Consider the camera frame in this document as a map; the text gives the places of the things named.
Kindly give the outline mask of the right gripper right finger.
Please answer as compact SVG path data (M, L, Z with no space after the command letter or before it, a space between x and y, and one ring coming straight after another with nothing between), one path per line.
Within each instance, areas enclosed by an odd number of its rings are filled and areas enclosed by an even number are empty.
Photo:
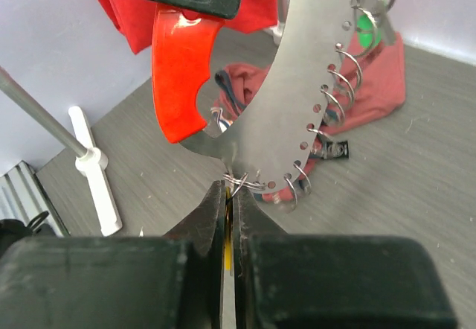
M428 251L400 236L289 234L233 199L238 328L456 328Z

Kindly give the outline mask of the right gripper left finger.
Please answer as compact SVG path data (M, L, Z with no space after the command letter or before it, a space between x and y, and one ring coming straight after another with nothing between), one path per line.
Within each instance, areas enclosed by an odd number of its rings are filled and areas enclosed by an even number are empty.
M160 237L30 236L1 257L3 328L220 328L225 184Z

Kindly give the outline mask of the metal key organizer red handle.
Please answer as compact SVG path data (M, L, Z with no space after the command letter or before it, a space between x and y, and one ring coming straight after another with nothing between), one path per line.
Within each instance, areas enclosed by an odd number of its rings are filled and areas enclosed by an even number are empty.
M323 121L344 123L363 77L342 75L343 60L359 16L376 33L393 0L290 0L285 29L271 68L249 105L221 135L205 132L197 109L209 79L210 55L221 23L209 16L188 19L160 7L152 33L155 113L166 139L219 159L225 178L256 193L292 186L302 173Z

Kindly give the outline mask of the green tag key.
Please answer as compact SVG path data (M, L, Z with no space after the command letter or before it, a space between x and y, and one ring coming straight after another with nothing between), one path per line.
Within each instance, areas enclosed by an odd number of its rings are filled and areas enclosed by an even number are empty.
M380 43L380 31L374 31L373 24L368 16L360 15L357 21L357 28L358 41L362 48L373 48Z

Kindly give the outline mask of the yellow tag key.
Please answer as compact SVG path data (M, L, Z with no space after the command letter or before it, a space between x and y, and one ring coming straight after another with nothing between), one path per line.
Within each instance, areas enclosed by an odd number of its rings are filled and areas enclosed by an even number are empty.
M231 189L226 188L226 201L225 201L225 245L224 245L224 264L225 269L229 272L233 266L233 202L231 197Z

